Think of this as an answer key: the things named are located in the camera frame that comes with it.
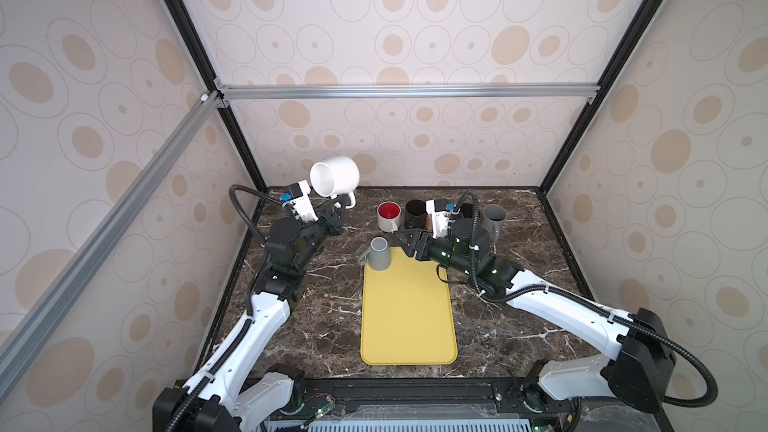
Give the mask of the white ribbed mug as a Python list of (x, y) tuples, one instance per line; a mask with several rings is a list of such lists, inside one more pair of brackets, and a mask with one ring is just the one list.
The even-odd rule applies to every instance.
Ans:
[(356, 162), (346, 156), (334, 156), (316, 162), (310, 169), (310, 184), (321, 197), (347, 196), (347, 209), (356, 205), (355, 190), (359, 185), (360, 171)]

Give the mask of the black mug white rim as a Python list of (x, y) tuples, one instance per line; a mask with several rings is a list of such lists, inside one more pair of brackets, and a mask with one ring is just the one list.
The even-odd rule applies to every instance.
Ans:
[(427, 222), (426, 202), (420, 199), (409, 200), (405, 204), (404, 228), (425, 229)]

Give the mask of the small grey mug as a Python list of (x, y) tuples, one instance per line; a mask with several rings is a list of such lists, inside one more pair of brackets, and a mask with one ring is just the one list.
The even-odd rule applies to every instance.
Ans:
[(385, 271), (392, 262), (391, 248), (385, 237), (375, 237), (358, 258), (361, 266), (373, 271)]

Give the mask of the black mug white base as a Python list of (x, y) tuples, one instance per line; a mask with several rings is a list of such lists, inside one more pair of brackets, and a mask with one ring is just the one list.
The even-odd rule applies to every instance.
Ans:
[(473, 203), (464, 203), (461, 205), (459, 214), (462, 218), (472, 218), (474, 216), (475, 206)]

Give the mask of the large grey mug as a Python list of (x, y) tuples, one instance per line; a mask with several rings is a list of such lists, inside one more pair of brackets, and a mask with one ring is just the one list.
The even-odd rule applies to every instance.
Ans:
[(500, 205), (487, 204), (482, 209), (481, 226), (488, 233), (490, 243), (499, 242), (507, 218), (507, 211)]

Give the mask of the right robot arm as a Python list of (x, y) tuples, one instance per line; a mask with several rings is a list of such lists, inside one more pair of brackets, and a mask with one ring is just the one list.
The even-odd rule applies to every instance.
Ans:
[(465, 237), (436, 238), (407, 229), (393, 236), (410, 258), (433, 261), (466, 276), (481, 298), (536, 315), (579, 337), (597, 355), (567, 362), (549, 361), (536, 373), (536, 386), (555, 400), (615, 397), (645, 413), (661, 410), (676, 365), (661, 319), (645, 308), (635, 313), (590, 301), (558, 288), (521, 265), (472, 247)]

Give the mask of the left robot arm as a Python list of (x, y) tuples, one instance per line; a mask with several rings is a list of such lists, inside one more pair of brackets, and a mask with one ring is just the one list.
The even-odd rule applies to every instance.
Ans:
[(303, 403), (302, 371), (277, 366), (254, 385), (246, 381), (266, 345), (285, 324), (306, 286), (306, 268), (325, 241), (343, 232), (353, 193), (328, 199), (313, 220), (297, 209), (307, 197), (278, 199), (286, 217), (261, 242), (262, 262), (246, 309), (221, 346), (184, 384), (166, 388), (152, 408), (155, 431), (259, 431), (274, 412)]

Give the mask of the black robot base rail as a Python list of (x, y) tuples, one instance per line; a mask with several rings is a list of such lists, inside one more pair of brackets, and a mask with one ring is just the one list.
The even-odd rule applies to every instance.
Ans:
[(223, 381), (203, 377), (195, 386), (166, 389), (153, 407), (156, 429), (173, 431), (254, 431), (271, 416), (296, 415), (314, 422), (321, 403), (354, 412), (363, 406), (492, 406), (502, 414), (518, 414), (533, 423), (552, 422), (569, 415), (569, 430), (576, 428), (587, 397), (620, 401), (640, 413), (652, 415), (662, 431), (671, 423), (661, 400), (637, 375), (617, 391), (548, 392), (524, 378), (306, 378), (298, 369), (277, 365), (261, 379), (247, 376), (235, 387), (235, 396), (223, 390)]

